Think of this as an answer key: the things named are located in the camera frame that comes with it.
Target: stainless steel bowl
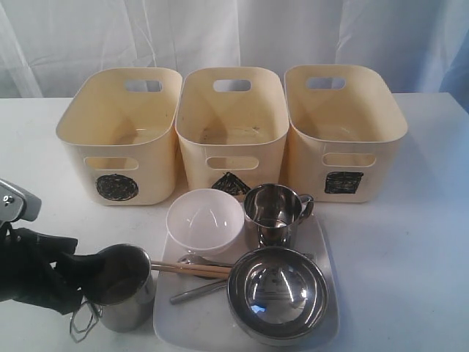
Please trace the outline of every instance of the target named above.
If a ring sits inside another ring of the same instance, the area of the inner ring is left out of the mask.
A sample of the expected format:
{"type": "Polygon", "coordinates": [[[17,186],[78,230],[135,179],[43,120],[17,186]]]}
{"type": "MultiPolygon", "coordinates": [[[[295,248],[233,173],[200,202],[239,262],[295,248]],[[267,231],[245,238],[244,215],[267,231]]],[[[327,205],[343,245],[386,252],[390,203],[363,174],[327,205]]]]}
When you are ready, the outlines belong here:
{"type": "Polygon", "coordinates": [[[238,325],[260,343],[294,345],[314,333],[328,305],[328,286],[309,258],[284,247],[249,252],[233,266],[229,307],[238,325]]]}

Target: metal cup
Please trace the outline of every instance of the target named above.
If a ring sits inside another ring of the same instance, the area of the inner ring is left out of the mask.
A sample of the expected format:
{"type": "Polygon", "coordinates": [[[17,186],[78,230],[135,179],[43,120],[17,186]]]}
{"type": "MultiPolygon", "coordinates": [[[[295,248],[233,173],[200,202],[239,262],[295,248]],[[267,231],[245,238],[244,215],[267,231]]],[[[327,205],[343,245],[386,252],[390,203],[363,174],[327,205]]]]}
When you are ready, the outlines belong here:
{"type": "Polygon", "coordinates": [[[311,215],[313,206],[312,196],[298,196],[283,185],[267,183],[251,189],[244,199],[248,248],[293,248],[298,225],[311,215]]]}
{"type": "Polygon", "coordinates": [[[77,312],[70,319],[70,336],[83,341],[100,320],[113,331],[126,332],[140,326],[153,313],[155,285],[151,259],[140,247],[117,244],[98,253],[104,259],[103,270],[83,286],[87,306],[91,312],[87,326],[75,324],[77,312]]]}

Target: white backdrop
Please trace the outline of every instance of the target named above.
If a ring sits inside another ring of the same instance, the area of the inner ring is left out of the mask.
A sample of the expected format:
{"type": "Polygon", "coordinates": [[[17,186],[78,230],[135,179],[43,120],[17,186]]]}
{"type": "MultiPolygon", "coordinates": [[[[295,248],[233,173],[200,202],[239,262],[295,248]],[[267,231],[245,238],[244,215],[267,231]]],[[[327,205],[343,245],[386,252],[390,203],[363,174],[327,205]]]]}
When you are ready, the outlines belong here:
{"type": "Polygon", "coordinates": [[[0,0],[0,98],[71,97],[110,67],[347,63],[469,111],[468,0],[0,0]]]}

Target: cup handle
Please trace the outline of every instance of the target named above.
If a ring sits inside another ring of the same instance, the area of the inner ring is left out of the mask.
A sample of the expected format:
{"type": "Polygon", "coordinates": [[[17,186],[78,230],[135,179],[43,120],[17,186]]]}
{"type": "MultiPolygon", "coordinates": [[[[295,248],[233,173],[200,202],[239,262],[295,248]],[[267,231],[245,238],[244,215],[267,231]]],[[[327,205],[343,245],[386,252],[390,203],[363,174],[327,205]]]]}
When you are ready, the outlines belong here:
{"type": "Polygon", "coordinates": [[[89,332],[96,326],[97,322],[99,321],[101,316],[101,308],[97,308],[93,303],[89,301],[84,301],[80,308],[73,312],[72,317],[70,318],[70,325],[69,325],[69,330],[68,333],[72,337],[72,340],[75,343],[80,343],[81,341],[85,340],[86,337],[88,336],[89,332]],[[89,321],[88,324],[86,325],[85,329],[79,329],[76,324],[75,324],[75,317],[80,312],[81,308],[84,306],[88,306],[90,315],[89,315],[89,321]]]}
{"type": "Polygon", "coordinates": [[[309,194],[301,194],[300,201],[304,209],[301,211],[300,217],[298,218],[299,224],[301,224],[303,220],[308,218],[313,212],[314,198],[309,194]]]}

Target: plastic storage bin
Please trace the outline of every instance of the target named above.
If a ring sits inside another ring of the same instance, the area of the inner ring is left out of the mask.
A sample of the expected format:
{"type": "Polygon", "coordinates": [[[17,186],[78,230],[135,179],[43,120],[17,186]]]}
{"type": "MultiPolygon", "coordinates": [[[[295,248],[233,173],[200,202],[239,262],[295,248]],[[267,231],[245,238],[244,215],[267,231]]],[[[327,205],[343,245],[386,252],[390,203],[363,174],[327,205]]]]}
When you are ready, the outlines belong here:
{"type": "Polygon", "coordinates": [[[243,197],[276,183],[289,130],[278,76],[258,67],[207,68],[190,74],[176,117],[191,190],[243,197]]]}
{"type": "Polygon", "coordinates": [[[407,133],[384,80],[361,66],[298,66],[285,73],[285,91],[288,184],[318,201],[373,198],[407,133]]]}
{"type": "Polygon", "coordinates": [[[91,76],[57,125],[90,197],[104,205],[161,202],[174,190],[174,116],[182,86],[166,68],[119,68],[91,76]],[[126,84],[160,91],[129,91],[126,84]]]}

